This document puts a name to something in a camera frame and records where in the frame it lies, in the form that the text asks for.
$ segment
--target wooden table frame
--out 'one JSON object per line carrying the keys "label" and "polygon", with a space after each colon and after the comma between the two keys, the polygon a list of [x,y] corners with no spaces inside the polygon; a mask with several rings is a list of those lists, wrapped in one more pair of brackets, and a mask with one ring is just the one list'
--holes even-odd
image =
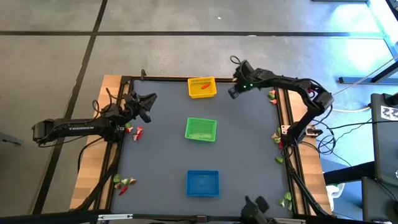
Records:
{"label": "wooden table frame", "polygon": [[[128,85],[124,86],[124,90],[120,91],[120,86],[122,82],[122,76],[120,75],[105,75],[101,90],[99,92],[98,103],[99,107],[102,108],[109,104],[109,96],[106,92],[106,88],[109,89],[112,95],[120,95],[121,93],[128,92]],[[277,92],[280,110],[282,111],[281,120],[283,124],[289,125],[289,105],[291,105],[292,109],[292,118],[294,121],[298,121],[307,111],[307,108],[302,103],[300,95],[289,91],[289,95],[286,98],[284,95],[284,90],[278,90]],[[89,136],[87,139],[87,143],[92,142],[98,138],[97,136]],[[311,144],[315,144],[315,139],[306,137],[306,142]],[[92,146],[88,147],[82,157],[80,171],[76,180],[75,190],[73,192],[72,201],[70,204],[70,208],[76,208],[79,206],[84,199],[90,194],[90,192],[94,189],[95,185],[98,183],[101,173],[104,172],[104,161],[108,159],[108,167],[110,163],[114,159],[114,155],[116,152],[116,144],[111,146],[110,154],[106,155],[106,146],[107,143],[104,141],[98,141]],[[322,208],[331,213],[330,205],[328,201],[328,196],[326,194],[326,187],[325,187],[325,180],[323,179],[322,174],[322,167],[320,165],[320,159],[318,152],[308,146],[306,144],[300,144],[298,147],[298,151],[301,158],[301,168],[302,174],[304,176],[304,181],[307,188],[312,193],[315,200],[322,206]],[[295,154],[292,155],[292,163],[297,170],[297,164],[300,164],[295,159]],[[101,200],[97,203],[97,207],[104,209],[106,208],[106,201],[108,200],[108,191],[109,191],[109,183],[110,179],[108,179],[107,183],[105,184],[102,194]],[[305,206],[303,203],[303,198],[301,196],[300,190],[297,187],[297,184],[294,183],[294,194],[297,203],[297,213],[304,214],[305,213]]]}

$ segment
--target plastic basket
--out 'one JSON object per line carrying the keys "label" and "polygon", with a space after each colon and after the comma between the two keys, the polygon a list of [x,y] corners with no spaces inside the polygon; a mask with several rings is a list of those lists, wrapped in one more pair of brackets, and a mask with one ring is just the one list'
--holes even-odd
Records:
{"label": "plastic basket", "polygon": [[213,97],[217,94],[216,81],[214,77],[189,78],[188,92],[193,99]]}
{"label": "plastic basket", "polygon": [[213,142],[216,140],[217,121],[201,118],[188,118],[185,138]]}
{"label": "plastic basket", "polygon": [[187,196],[220,196],[220,184],[217,170],[188,170]]}

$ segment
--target gray floor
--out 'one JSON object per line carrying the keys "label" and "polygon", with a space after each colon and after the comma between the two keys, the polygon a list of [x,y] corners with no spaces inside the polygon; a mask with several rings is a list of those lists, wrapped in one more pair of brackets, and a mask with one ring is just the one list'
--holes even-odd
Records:
{"label": "gray floor", "polygon": [[[100,4],[3,0],[0,30],[92,30]],[[365,4],[310,0],[110,0],[100,30],[378,32]],[[30,128],[45,118],[63,116],[88,39],[0,36],[0,131],[25,141],[23,147],[0,145],[0,216],[30,211],[50,152],[31,141]],[[281,75],[316,79],[331,92],[344,87],[336,83],[339,76],[367,75],[391,58],[382,39],[97,37],[73,117],[92,116],[91,101],[98,96],[103,75],[138,75],[144,68],[151,76],[230,77],[235,68],[230,55]],[[369,103],[371,93],[396,91],[396,86],[358,85],[337,95],[334,106],[358,109]],[[337,126],[369,118],[369,112],[333,112],[327,123]],[[352,165],[370,161],[370,136],[371,127],[364,126],[339,140],[336,153]],[[63,146],[44,212],[68,210],[77,155],[84,144],[81,139]],[[325,159],[344,163],[334,156]]]}

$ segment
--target white cable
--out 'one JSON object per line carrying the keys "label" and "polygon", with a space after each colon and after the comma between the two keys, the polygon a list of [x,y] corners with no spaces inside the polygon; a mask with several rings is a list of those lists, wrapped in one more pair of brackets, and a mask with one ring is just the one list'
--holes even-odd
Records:
{"label": "white cable", "polygon": [[334,93],[333,96],[335,96],[335,95],[341,93],[342,91],[344,91],[344,90],[346,90],[346,89],[348,89],[348,88],[351,88],[351,87],[353,87],[353,86],[355,86],[355,85],[357,85],[357,84],[363,82],[363,80],[365,80],[367,77],[369,77],[369,76],[373,75],[374,73],[376,73],[380,68],[384,67],[385,65],[387,65],[388,63],[390,63],[391,61],[393,61],[395,58],[398,58],[398,55],[395,56],[395,57],[393,57],[392,59],[390,59],[388,62],[384,63],[384,65],[381,65],[379,68],[377,68],[375,71],[373,71],[373,72],[370,73],[369,75],[366,75],[366,76],[363,77],[362,79],[360,79],[360,80],[354,82],[353,84],[351,84],[351,85],[347,86],[346,88],[344,88],[344,89],[338,91],[337,93]]}
{"label": "white cable", "polygon": [[359,109],[359,110],[340,110],[340,109],[333,109],[333,111],[336,111],[336,112],[345,112],[345,113],[357,113],[357,112],[366,111],[366,110],[368,110],[368,109],[370,109],[369,106],[367,106],[367,107],[365,107],[365,108],[362,108],[362,109]]}

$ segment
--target wooden board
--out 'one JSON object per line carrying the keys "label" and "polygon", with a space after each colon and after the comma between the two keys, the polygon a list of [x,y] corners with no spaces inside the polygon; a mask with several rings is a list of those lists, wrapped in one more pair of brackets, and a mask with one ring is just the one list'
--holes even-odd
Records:
{"label": "wooden board", "polygon": [[[106,92],[106,87],[109,88],[112,95],[117,95],[120,86],[120,75],[105,75],[101,86],[101,91],[98,97],[99,107],[102,108],[109,103],[109,96]],[[287,124],[287,113],[284,104],[283,91],[281,90],[281,105],[282,115],[284,117],[285,124]],[[290,103],[292,105],[293,117],[295,121],[298,121],[304,113],[307,111],[306,106],[302,103],[300,96],[294,92],[289,92]],[[97,136],[90,136],[87,143],[97,139]],[[305,138],[305,141],[315,144],[315,139]],[[101,166],[104,160],[106,142],[99,141],[91,147],[87,148],[83,158],[81,160],[80,171],[76,180],[75,191],[73,193],[70,208],[76,208],[79,206],[84,199],[90,194],[95,185],[98,183],[100,178]],[[115,146],[111,153],[110,160],[113,159]],[[308,189],[311,191],[315,200],[322,206],[322,208],[331,213],[328,196],[326,194],[325,180],[322,174],[322,167],[320,165],[318,152],[305,144],[299,145],[300,156],[303,166],[303,173],[305,183]],[[103,196],[100,203],[100,208],[104,208],[106,201],[107,190],[109,181],[103,189]],[[303,213],[303,203],[301,193],[297,185],[295,185],[296,198],[298,203],[298,212]]]}

